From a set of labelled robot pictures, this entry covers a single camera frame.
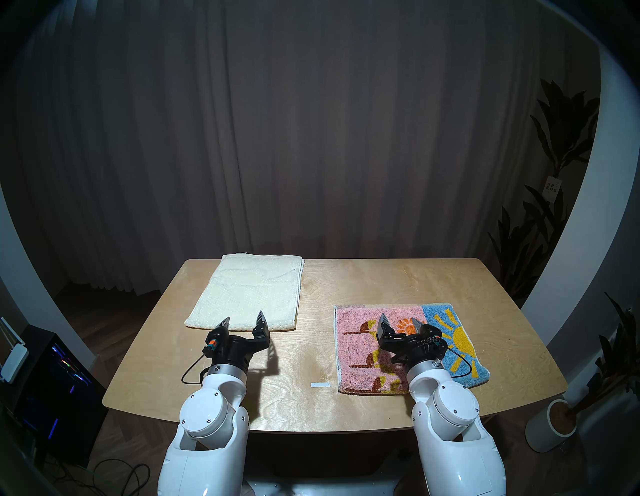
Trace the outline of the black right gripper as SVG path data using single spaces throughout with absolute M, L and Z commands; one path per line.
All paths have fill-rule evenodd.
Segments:
M 438 365 L 448 350 L 442 331 L 414 317 L 411 323 L 415 334 L 397 333 L 382 313 L 376 330 L 379 348 L 392 355 L 391 364 L 400 364 L 404 368 L 412 368 L 425 361 L 436 361 Z

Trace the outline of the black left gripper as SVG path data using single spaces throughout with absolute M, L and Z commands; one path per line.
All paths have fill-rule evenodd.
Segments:
M 230 318 L 226 317 L 208 333 L 202 353 L 212 360 L 213 366 L 230 365 L 247 373 L 253 355 L 269 348 L 270 331 L 266 318 L 260 310 L 252 339 L 230 335 L 229 323 Z

